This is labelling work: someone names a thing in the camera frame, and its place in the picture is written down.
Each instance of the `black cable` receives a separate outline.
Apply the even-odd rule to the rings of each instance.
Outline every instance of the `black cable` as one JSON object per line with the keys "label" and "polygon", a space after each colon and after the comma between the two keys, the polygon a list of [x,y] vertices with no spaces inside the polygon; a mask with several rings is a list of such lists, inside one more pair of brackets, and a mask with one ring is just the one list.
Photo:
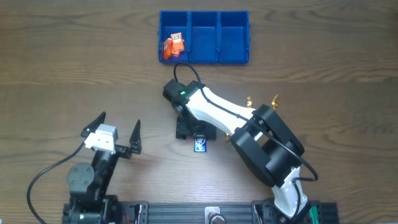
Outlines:
{"label": "black cable", "polygon": [[47,171],[49,171],[50,169],[53,169],[54,167],[62,164],[65,161],[68,161],[70,158],[72,158],[73,156],[75,156],[80,149],[85,145],[85,142],[83,141],[79,147],[76,149],[75,152],[73,152],[70,156],[62,159],[61,161],[58,161],[54,164],[52,164],[51,166],[47,167],[46,169],[44,169],[42,172],[40,172],[39,174],[37,174],[35,176],[35,178],[33,178],[33,180],[30,182],[29,187],[27,188],[27,193],[26,193],[26,200],[27,200],[27,204],[31,210],[31,212],[33,213],[33,215],[36,217],[36,219],[41,223],[41,224],[46,224],[46,222],[39,216],[39,214],[37,214],[37,212],[35,211],[35,209],[33,208],[32,202],[30,201],[30,192],[32,191],[32,187],[35,184],[35,182],[37,181],[37,179],[39,179],[41,176],[43,176]]}
{"label": "black cable", "polygon": [[[191,68],[191,70],[194,72],[195,76],[197,77],[198,83],[201,84],[201,80],[200,80],[200,77],[199,77],[198,72],[196,71],[196,69],[195,69],[192,65],[187,64],[187,63],[177,63],[177,64],[174,65],[174,79],[175,79],[175,81],[178,82],[178,80],[177,80],[177,75],[176,75],[175,71],[176,71],[176,68],[177,68],[179,65],[185,65],[185,66],[188,66],[189,68]],[[203,87],[200,88],[200,91],[201,91],[202,96],[204,97],[204,99],[205,99],[208,103],[210,103],[211,105],[217,107],[218,109],[221,109],[221,110],[223,110],[223,111],[225,111],[225,112],[227,112],[227,113],[229,113],[229,114],[231,114],[231,115],[233,115],[233,116],[235,116],[235,117],[237,117],[237,118],[239,118],[239,119],[242,119],[242,120],[244,120],[245,122],[247,122],[248,125],[250,125],[251,127],[255,128],[257,131],[259,131],[259,132],[261,132],[262,134],[264,134],[265,136],[267,136],[271,141],[275,142],[275,143],[278,144],[280,147],[283,147],[291,156],[295,157],[295,159],[296,159],[297,161],[299,161],[300,163],[304,164],[304,166],[305,166],[308,170],[310,170],[310,172],[313,174],[314,178],[310,178],[310,177],[295,177],[295,178],[293,178],[293,179],[291,180],[292,183],[294,184],[294,187],[295,187],[295,189],[296,189],[296,191],[297,191],[297,196],[298,196],[298,199],[297,199],[297,208],[296,208],[296,211],[295,211],[295,213],[294,213],[294,215],[293,215],[293,217],[292,217],[292,219],[294,219],[294,218],[297,216],[298,212],[299,212],[300,203],[301,203],[300,191],[299,191],[299,188],[297,187],[297,185],[296,185],[295,182],[296,182],[296,180],[309,181],[309,182],[317,181],[317,180],[318,180],[318,174],[317,174],[317,172],[315,171],[315,169],[314,169],[305,159],[301,158],[301,157],[298,156],[296,153],[294,153],[292,150],[290,150],[287,146],[283,145],[280,141],[278,141],[278,139],[276,139],[274,136],[272,136],[271,134],[269,134],[267,131],[265,131],[265,130],[264,130],[262,127],[260,127],[258,124],[256,124],[256,123],[254,123],[253,121],[251,121],[251,120],[245,118],[244,116],[241,116],[240,114],[234,113],[234,112],[232,112],[232,111],[230,111],[230,110],[228,110],[228,109],[226,109],[226,108],[224,108],[224,107],[222,107],[222,106],[220,106],[220,105],[218,105],[218,104],[212,102],[212,101],[211,101],[209,98],[207,98],[207,96],[205,95],[205,92],[203,91]]]}

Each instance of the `white robot part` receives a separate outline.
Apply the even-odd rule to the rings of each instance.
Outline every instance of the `white robot part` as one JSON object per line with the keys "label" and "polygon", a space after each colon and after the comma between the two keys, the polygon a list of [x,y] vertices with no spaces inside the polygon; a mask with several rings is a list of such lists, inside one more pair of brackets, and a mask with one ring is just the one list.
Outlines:
{"label": "white robot part", "polygon": [[118,130],[114,126],[100,124],[95,133],[90,133],[86,138],[86,147],[100,151],[116,153],[114,143],[118,140]]}
{"label": "white robot part", "polygon": [[[292,218],[297,209],[298,194],[292,183],[294,177],[299,177],[300,167],[292,169],[291,173],[285,178],[285,183],[281,188],[274,186],[272,191],[275,196],[275,206],[283,212],[287,217]],[[298,191],[300,192],[301,200],[298,212],[303,209],[305,204],[308,202],[307,196],[303,193],[301,183],[299,180],[296,181]]]}
{"label": "white robot part", "polygon": [[[209,88],[204,87],[203,91],[207,98],[212,102],[220,105],[234,113],[240,114],[241,116],[250,119],[254,111],[253,108],[245,108],[242,106],[235,105],[229,101],[226,101],[219,96],[215,95]],[[236,128],[241,128],[246,124],[242,119],[239,119],[215,106],[208,103],[201,94],[200,90],[197,90],[190,98],[187,103],[187,108],[196,119],[200,121],[206,121],[222,131],[232,135],[235,133]]]}

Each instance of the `robotic arm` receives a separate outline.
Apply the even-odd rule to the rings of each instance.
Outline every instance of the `robotic arm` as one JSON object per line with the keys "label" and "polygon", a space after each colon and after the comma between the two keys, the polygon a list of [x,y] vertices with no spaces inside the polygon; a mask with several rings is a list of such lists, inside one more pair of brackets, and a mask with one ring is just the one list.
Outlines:
{"label": "robotic arm", "polygon": [[231,143],[250,171],[261,182],[271,187],[275,196],[274,205],[280,212],[280,220],[284,223],[299,222],[311,207],[300,182],[295,181],[297,187],[292,182],[293,178],[299,176],[301,162],[270,139],[260,146],[256,140],[261,137],[261,132],[252,128],[245,120],[209,103],[202,95],[201,88],[209,100],[240,114],[265,131],[270,131],[277,140],[298,156],[304,153],[300,141],[276,112],[266,105],[260,106],[258,110],[235,105],[216,96],[209,88],[196,81],[185,86],[173,79],[164,86],[163,96],[171,102],[180,116],[178,119],[185,122],[191,136],[206,138],[206,131],[203,129],[207,123],[230,134]]}

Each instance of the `blue tray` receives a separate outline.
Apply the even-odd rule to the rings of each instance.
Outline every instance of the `blue tray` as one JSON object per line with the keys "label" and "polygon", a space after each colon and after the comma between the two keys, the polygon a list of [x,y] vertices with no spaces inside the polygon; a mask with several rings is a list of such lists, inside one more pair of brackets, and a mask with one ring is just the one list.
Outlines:
{"label": "blue tray", "polygon": [[[159,61],[162,63],[242,64],[249,61],[248,11],[160,11]],[[182,33],[185,51],[162,59],[163,42]]]}

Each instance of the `wood grain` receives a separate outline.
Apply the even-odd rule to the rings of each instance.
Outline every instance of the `wood grain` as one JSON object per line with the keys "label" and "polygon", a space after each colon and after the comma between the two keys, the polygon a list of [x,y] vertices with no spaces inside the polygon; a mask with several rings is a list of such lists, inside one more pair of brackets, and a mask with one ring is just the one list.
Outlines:
{"label": "wood grain", "polygon": [[[26,189],[82,141],[102,111],[127,144],[142,121],[143,151],[120,160],[109,194],[150,202],[250,202],[273,197],[230,144],[174,138],[162,97],[172,67],[157,61],[159,10],[250,11],[244,66],[198,65],[203,82],[239,105],[279,94],[278,113],[320,175],[310,199],[338,202],[341,223],[398,222],[398,5],[355,0],[0,1],[0,219],[37,223]],[[194,79],[186,68],[179,79]],[[69,168],[82,150],[35,185],[49,223],[68,202]]]}

